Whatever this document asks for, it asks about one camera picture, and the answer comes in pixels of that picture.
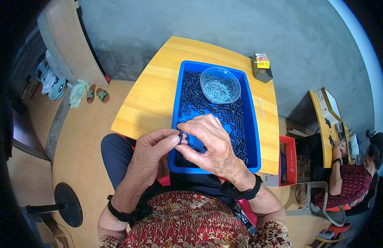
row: round black base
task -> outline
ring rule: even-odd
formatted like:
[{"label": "round black base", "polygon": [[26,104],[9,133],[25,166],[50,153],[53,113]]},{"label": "round black base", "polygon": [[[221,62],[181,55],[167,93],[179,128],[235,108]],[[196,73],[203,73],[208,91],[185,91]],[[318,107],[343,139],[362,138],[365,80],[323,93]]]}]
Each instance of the round black base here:
[{"label": "round black base", "polygon": [[59,209],[63,220],[71,227],[79,227],[83,222],[83,212],[76,193],[64,182],[55,186],[54,198],[56,204],[64,203],[65,207]]}]

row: red patterned shirt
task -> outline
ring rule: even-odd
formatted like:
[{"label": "red patterned shirt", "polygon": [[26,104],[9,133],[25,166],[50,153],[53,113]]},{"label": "red patterned shirt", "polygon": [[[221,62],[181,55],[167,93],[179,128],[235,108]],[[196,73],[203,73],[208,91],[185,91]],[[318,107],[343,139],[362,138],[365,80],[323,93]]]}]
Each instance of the red patterned shirt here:
[{"label": "red patterned shirt", "polygon": [[191,191],[172,191],[147,202],[153,213],[135,222],[124,241],[109,235],[100,248],[291,247],[287,228],[270,221],[252,237],[223,202]]},{"label": "red patterned shirt", "polygon": [[[351,204],[353,202],[359,203],[372,182],[371,174],[363,166],[340,166],[340,176],[342,178],[340,194],[337,196],[328,194],[326,208]],[[314,197],[315,204],[321,209],[324,207],[324,196],[325,191],[322,190]]]}]

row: yellow wooden desk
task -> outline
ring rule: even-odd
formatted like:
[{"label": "yellow wooden desk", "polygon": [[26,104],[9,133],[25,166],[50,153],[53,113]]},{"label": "yellow wooden desk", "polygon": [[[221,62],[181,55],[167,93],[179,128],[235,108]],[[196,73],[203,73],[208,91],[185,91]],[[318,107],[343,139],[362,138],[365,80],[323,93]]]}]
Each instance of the yellow wooden desk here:
[{"label": "yellow wooden desk", "polygon": [[331,124],[329,128],[328,124],[325,122],[325,118],[322,115],[320,103],[314,92],[308,91],[311,96],[311,100],[314,104],[314,109],[317,114],[318,125],[321,132],[321,142],[322,142],[322,154],[324,156],[324,168],[330,168],[332,166],[332,145],[329,141],[329,135],[332,136],[333,141],[337,144],[339,139],[339,134],[335,129],[335,125]]},{"label": "yellow wooden desk", "polygon": [[342,122],[343,125],[343,132],[344,136],[346,136],[346,145],[347,145],[347,154],[349,155],[349,164],[354,164],[354,161],[351,160],[351,155],[350,155],[350,131],[347,129],[347,125]]},{"label": "yellow wooden desk", "polygon": [[[184,60],[226,66],[247,74],[258,122],[260,172],[277,174],[280,145],[273,82],[263,83],[255,79],[248,57],[208,43],[174,36],[169,38],[135,82],[111,130],[137,139],[161,127],[171,128],[179,68]],[[259,98],[263,116],[260,115]]]}]

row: sandal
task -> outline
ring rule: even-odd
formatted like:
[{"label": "sandal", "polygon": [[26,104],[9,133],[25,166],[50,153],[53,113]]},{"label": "sandal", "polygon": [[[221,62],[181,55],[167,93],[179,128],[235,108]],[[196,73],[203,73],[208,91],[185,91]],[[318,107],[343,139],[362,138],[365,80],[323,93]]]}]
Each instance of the sandal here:
[{"label": "sandal", "polygon": [[109,93],[102,88],[98,88],[96,90],[96,95],[103,103],[107,103],[109,101]]},{"label": "sandal", "polygon": [[94,101],[94,90],[95,90],[95,85],[91,85],[90,90],[87,91],[87,102],[92,103]]}]

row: gray chair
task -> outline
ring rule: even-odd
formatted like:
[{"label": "gray chair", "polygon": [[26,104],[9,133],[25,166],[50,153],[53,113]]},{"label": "gray chair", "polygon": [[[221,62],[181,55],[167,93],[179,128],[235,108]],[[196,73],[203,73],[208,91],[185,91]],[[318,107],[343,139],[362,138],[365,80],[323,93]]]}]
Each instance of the gray chair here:
[{"label": "gray chair", "polygon": [[[339,212],[334,211],[326,211],[326,204],[328,202],[328,184],[324,181],[320,182],[299,182],[297,184],[306,184],[306,202],[304,206],[298,210],[289,210],[286,211],[286,215],[288,216],[315,216],[319,218],[326,219],[331,221],[334,225],[338,227],[342,227],[346,222],[346,213],[342,206],[339,206]],[[314,206],[311,203],[311,189],[312,188],[323,188],[325,189],[325,199],[324,199],[324,208],[320,209],[317,206]]]}]

